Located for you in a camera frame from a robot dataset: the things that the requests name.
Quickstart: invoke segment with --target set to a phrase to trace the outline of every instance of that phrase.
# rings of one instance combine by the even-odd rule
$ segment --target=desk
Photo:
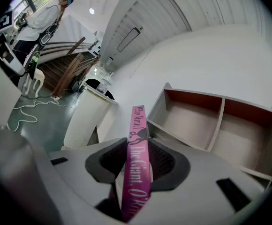
[[[117,103],[90,86],[80,96],[79,104],[69,123],[64,138],[65,148],[87,146],[95,129],[102,122],[109,108]]]

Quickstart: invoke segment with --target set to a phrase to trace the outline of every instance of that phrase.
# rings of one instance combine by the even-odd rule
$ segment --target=white cable
[[[26,113],[24,113],[24,112],[22,111],[22,109],[23,109],[24,107],[33,108],[33,107],[36,107],[36,106],[39,105],[39,104],[49,104],[49,103],[56,104],[57,106],[60,106],[60,107],[65,107],[66,105],[60,105],[59,102],[58,102],[58,100],[60,100],[61,98],[62,98],[62,96],[59,96],[59,97],[51,97],[51,99],[53,99],[55,102],[53,102],[53,101],[48,101],[48,102],[46,102],[46,103],[45,103],[45,102],[42,102],[42,101],[36,100],[36,101],[34,101],[34,104],[33,104],[33,105],[24,105],[24,106],[21,106],[21,107],[15,107],[15,108],[13,108],[13,109],[20,109],[20,112],[21,112],[22,114],[24,114],[24,115],[26,115],[26,116],[29,116],[29,117],[32,117],[32,118],[35,119],[35,121],[29,121],[29,120],[20,119],[20,120],[18,121],[18,123],[17,123],[16,129],[15,129],[13,132],[16,132],[16,131],[18,130],[19,124],[20,124],[21,121],[22,121],[22,122],[28,122],[28,123],[36,123],[36,122],[38,122],[38,119],[37,119],[35,116],[26,114]]]

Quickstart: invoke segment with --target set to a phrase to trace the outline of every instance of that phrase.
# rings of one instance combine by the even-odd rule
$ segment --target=floor
[[[32,85],[28,93],[28,97],[30,98],[35,97]],[[45,97],[49,96],[50,93],[51,91],[42,87],[38,96]],[[67,127],[79,102],[79,93],[73,94],[65,91],[62,96],[63,97],[59,100],[59,104],[66,105],[64,107],[50,103],[46,105],[39,104],[34,108],[23,108],[24,113],[37,117],[38,122],[20,122],[19,128],[16,132],[27,138],[31,143],[43,146],[46,152],[59,151],[63,146]],[[28,99],[21,96],[15,107],[32,105],[36,100],[42,102],[53,101],[50,97]],[[16,129],[17,123],[20,119],[35,120],[34,118],[22,114],[20,109],[13,110],[8,121],[8,125],[11,130]]]

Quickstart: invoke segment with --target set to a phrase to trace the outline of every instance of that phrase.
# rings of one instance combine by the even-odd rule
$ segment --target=pink book
[[[151,175],[144,106],[134,106],[128,138],[121,211],[128,222],[150,198]]]

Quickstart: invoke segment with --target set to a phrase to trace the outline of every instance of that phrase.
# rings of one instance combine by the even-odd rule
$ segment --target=black pants
[[[23,65],[26,57],[29,55],[33,47],[36,45],[37,41],[18,41],[13,48],[14,55],[18,58],[20,63]],[[11,81],[15,86],[18,86],[20,77],[12,76]]]

